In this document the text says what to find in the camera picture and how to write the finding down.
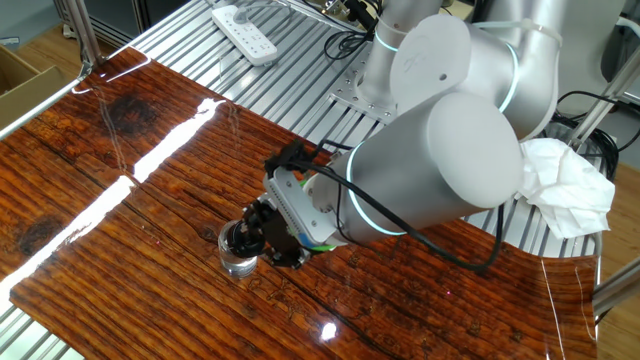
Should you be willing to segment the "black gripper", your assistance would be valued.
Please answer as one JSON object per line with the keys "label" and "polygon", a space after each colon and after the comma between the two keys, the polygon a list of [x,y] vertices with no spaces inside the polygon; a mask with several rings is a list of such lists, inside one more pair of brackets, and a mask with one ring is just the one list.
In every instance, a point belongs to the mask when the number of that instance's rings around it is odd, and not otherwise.
{"label": "black gripper", "polygon": [[264,236],[270,246],[265,251],[270,265],[297,270],[308,261],[309,252],[289,233],[284,217],[268,203],[251,202],[243,210],[242,221],[246,233]]}

